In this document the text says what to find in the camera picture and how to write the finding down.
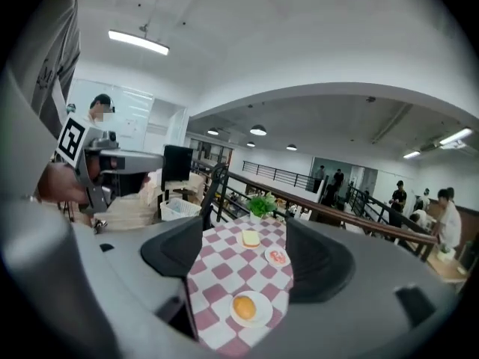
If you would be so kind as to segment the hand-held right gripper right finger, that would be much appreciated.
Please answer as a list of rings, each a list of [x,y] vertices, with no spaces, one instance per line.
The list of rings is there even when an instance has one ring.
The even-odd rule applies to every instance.
[[[355,274],[354,256],[345,245],[292,218],[287,221],[285,251],[293,271],[291,304],[326,302]]]

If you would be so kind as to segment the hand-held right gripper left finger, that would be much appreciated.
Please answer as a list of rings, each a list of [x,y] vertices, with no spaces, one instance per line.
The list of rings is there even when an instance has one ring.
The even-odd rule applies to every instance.
[[[179,218],[154,227],[158,233],[143,243],[141,258],[163,277],[185,279],[202,248],[203,219]]]

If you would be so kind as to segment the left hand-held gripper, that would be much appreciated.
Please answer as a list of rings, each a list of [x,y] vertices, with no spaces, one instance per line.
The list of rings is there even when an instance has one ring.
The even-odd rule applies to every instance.
[[[147,175],[165,164],[158,154],[122,150],[115,132],[73,112],[64,122],[56,152],[85,188],[88,202],[79,210],[88,215],[106,212],[118,197],[138,194]]]

